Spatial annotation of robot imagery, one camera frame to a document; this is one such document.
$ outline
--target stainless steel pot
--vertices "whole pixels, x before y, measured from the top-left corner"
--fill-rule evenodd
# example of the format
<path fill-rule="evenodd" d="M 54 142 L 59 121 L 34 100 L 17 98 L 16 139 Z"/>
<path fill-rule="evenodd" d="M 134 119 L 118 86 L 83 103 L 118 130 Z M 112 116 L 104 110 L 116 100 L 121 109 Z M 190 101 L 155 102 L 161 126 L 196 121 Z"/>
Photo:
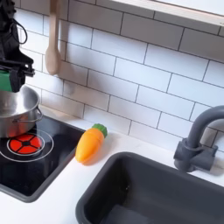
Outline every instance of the stainless steel pot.
<path fill-rule="evenodd" d="M 40 121 L 39 95 L 23 86 L 16 94 L 0 91 L 0 137 L 24 134 Z"/>

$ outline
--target toy carrot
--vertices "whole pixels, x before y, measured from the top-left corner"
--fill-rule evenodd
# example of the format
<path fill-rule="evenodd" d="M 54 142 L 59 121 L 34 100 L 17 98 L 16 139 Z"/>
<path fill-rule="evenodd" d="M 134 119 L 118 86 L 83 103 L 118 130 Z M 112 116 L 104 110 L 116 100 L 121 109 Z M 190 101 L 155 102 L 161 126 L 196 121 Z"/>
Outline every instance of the toy carrot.
<path fill-rule="evenodd" d="M 97 123 L 87 130 L 80 138 L 76 148 L 75 158 L 80 163 L 86 163 L 101 147 L 107 136 L 107 128 Z"/>

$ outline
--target dark gray sink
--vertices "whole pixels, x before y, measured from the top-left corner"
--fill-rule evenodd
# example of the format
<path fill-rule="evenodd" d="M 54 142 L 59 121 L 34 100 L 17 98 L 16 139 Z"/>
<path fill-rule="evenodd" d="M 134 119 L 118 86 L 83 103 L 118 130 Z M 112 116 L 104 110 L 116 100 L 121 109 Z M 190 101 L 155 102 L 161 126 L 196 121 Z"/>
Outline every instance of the dark gray sink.
<path fill-rule="evenodd" d="M 76 217 L 80 224 L 223 224 L 224 188 L 118 153 L 81 197 Z"/>

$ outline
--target wooden spoon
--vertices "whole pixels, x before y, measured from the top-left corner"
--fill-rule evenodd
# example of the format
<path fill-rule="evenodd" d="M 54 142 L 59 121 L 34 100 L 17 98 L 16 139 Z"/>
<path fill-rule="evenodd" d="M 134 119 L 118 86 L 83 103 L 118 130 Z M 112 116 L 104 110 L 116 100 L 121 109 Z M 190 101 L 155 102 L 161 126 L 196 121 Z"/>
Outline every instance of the wooden spoon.
<path fill-rule="evenodd" d="M 59 37 L 60 0 L 51 0 L 49 46 L 45 53 L 45 66 L 49 74 L 58 74 L 60 71 Z"/>

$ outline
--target kitchen wall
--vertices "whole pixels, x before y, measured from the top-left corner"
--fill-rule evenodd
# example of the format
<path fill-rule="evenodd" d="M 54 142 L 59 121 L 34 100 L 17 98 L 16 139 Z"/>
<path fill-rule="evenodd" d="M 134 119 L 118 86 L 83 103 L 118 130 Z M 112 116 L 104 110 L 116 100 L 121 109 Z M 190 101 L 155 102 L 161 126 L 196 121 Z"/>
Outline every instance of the kitchen wall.
<path fill-rule="evenodd" d="M 29 37 L 22 51 L 35 60 L 26 83 L 47 107 L 174 151 L 201 112 L 224 104 L 224 28 L 109 0 L 62 0 L 61 71 L 51 76 L 49 0 L 16 2 Z M 224 122 L 202 143 L 218 144 L 224 158 Z"/>

